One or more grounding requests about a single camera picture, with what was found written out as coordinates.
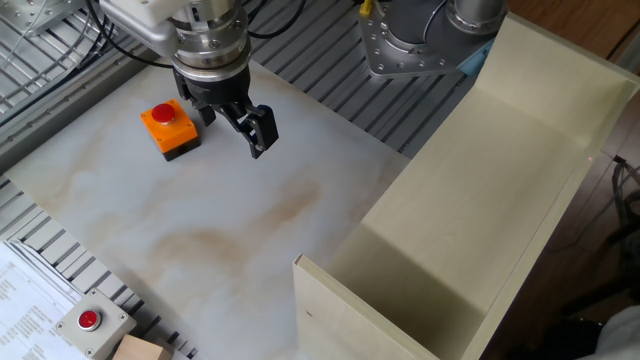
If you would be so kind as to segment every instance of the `red button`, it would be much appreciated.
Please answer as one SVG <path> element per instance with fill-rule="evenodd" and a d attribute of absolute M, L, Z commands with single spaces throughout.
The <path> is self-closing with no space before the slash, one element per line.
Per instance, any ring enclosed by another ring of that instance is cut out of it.
<path fill-rule="evenodd" d="M 100 314 L 93 310 L 87 310 L 78 318 L 78 325 L 82 330 L 93 331 L 100 326 Z"/>
<path fill-rule="evenodd" d="M 151 116 L 153 120 L 161 124 L 167 124 L 175 119 L 176 111 L 169 104 L 160 104 L 151 110 Z"/>

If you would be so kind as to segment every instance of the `marble pattern surface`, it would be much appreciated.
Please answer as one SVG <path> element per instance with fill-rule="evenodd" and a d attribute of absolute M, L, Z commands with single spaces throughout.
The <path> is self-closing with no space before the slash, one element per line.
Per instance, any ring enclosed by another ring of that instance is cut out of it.
<path fill-rule="evenodd" d="M 171 71 L 147 68 L 7 173 L 212 360 L 294 357 L 291 262 L 324 266 L 408 163 L 250 68 L 280 132 L 258 160 L 219 117 L 167 163 L 138 115 L 177 91 Z"/>

